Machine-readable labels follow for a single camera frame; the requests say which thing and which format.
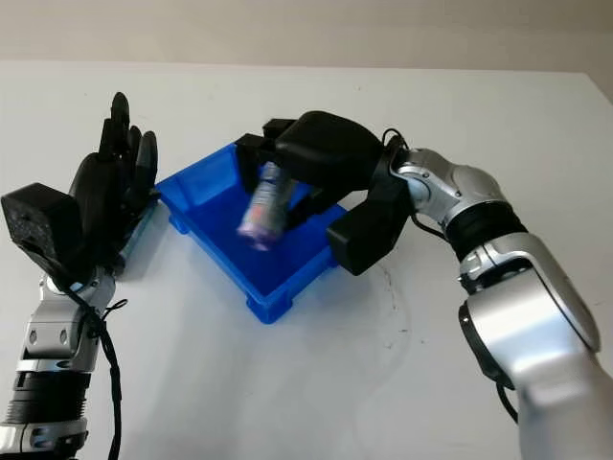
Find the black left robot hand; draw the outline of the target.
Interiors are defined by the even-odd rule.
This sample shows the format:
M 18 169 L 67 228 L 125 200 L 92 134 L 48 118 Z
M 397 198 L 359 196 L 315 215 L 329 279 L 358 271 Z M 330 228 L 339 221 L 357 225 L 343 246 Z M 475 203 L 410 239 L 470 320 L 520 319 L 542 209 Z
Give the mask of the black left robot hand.
M 125 271 L 141 223 L 159 199 L 158 159 L 155 134 L 130 123 L 128 99 L 116 93 L 99 149 L 82 160 L 69 190 L 79 205 L 88 256 L 115 276 Z

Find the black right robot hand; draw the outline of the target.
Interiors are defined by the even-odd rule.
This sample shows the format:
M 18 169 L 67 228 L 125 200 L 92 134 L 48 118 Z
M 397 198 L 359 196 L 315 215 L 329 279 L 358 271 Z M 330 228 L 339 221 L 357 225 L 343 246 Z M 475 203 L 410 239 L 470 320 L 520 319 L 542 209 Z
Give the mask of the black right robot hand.
M 235 145 L 247 193 L 255 192 L 260 166 L 267 162 L 313 188 L 286 214 L 286 230 L 325 212 L 349 193 L 368 189 L 383 154 L 382 142 L 368 129 L 319 110 L 297 119 L 271 119 L 262 135 L 246 133 Z

